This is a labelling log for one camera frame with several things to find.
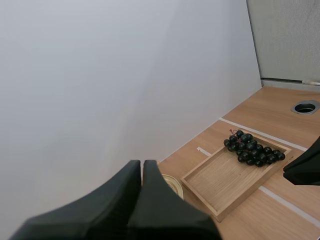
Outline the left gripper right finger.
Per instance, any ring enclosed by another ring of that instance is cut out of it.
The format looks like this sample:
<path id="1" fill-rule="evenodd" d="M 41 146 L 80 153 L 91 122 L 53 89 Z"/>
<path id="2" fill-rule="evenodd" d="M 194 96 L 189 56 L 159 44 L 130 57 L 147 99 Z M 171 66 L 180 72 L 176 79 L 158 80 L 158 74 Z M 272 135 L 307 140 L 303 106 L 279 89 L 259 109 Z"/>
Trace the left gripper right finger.
<path id="1" fill-rule="evenodd" d="M 212 218 L 180 198 L 157 162 L 143 164 L 142 187 L 128 221 L 129 240 L 220 240 Z"/>

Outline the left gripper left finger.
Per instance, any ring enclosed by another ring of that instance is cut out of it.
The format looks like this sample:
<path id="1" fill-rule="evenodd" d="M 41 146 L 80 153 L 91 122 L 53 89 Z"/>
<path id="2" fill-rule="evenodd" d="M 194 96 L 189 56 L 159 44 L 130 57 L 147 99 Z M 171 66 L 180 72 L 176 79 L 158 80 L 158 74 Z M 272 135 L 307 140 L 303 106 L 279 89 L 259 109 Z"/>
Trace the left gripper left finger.
<path id="1" fill-rule="evenodd" d="M 141 191 L 141 162 L 130 160 L 80 199 L 27 219 L 12 240 L 121 240 Z"/>

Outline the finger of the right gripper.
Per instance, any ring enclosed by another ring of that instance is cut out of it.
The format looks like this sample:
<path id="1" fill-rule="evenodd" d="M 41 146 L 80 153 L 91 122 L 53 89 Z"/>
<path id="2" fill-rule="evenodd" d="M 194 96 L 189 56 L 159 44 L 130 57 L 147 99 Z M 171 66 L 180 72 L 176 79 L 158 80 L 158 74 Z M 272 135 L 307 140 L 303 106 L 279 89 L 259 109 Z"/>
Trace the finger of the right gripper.
<path id="1" fill-rule="evenodd" d="M 320 138 L 283 168 L 283 177 L 294 185 L 320 185 Z"/>

